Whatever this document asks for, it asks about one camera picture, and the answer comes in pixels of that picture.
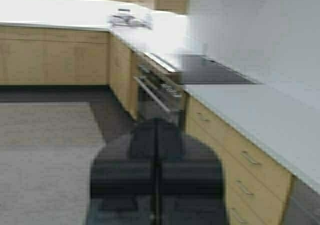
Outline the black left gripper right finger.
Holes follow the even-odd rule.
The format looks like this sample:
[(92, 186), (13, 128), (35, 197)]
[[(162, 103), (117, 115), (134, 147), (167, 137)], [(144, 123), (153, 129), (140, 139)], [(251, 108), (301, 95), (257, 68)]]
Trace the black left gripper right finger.
[(227, 225), (223, 166), (214, 151), (157, 121), (159, 209), (163, 225)]

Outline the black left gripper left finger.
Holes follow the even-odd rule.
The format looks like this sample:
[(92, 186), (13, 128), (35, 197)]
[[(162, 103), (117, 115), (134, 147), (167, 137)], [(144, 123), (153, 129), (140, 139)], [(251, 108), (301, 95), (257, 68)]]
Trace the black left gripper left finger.
[(152, 213), (155, 120), (109, 141), (90, 167), (86, 225), (149, 225)]

